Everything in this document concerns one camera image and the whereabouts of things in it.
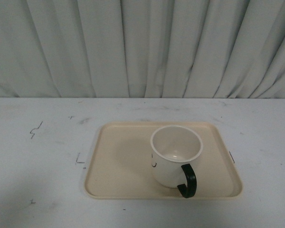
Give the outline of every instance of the mug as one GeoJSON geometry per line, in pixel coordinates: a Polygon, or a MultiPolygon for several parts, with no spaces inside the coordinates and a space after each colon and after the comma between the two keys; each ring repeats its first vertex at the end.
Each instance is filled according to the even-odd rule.
{"type": "Polygon", "coordinates": [[[152,134],[151,147],[154,178],[165,187],[178,188],[185,198],[194,196],[197,179],[193,168],[203,150],[200,136],[190,128],[167,125],[152,134]]]}

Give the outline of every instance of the white table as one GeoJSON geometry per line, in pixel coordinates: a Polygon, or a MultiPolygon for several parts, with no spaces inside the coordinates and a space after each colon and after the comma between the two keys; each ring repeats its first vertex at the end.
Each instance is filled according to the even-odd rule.
{"type": "Polygon", "coordinates": [[[284,227],[285,99],[0,98],[0,228],[284,227]],[[244,184],[236,199],[97,200],[85,174],[111,121],[206,121],[244,184]]]}

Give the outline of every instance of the mug handle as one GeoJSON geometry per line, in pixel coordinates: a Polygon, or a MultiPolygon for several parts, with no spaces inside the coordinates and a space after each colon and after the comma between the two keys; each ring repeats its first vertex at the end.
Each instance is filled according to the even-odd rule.
{"type": "Polygon", "coordinates": [[[177,188],[179,189],[181,195],[184,198],[190,198],[194,196],[196,192],[196,187],[197,187],[196,176],[190,164],[182,165],[181,168],[185,173],[187,179],[187,186],[186,184],[180,184],[177,186],[177,188]]]}

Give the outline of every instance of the rectangular tray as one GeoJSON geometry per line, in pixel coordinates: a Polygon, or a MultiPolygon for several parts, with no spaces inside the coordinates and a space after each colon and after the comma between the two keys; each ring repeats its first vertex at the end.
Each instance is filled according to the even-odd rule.
{"type": "Polygon", "coordinates": [[[223,200],[238,196],[242,181],[217,128],[207,122],[112,122],[99,132],[85,180],[95,199],[178,199],[178,189],[159,184],[151,173],[150,137],[164,125],[182,125],[196,131],[204,149],[194,171],[198,187],[185,200],[223,200]]]}

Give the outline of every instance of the white curtain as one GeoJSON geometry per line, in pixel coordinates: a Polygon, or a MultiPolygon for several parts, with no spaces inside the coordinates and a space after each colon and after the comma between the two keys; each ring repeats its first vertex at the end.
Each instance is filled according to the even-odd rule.
{"type": "Polygon", "coordinates": [[[285,0],[0,0],[0,96],[285,98],[285,0]]]}

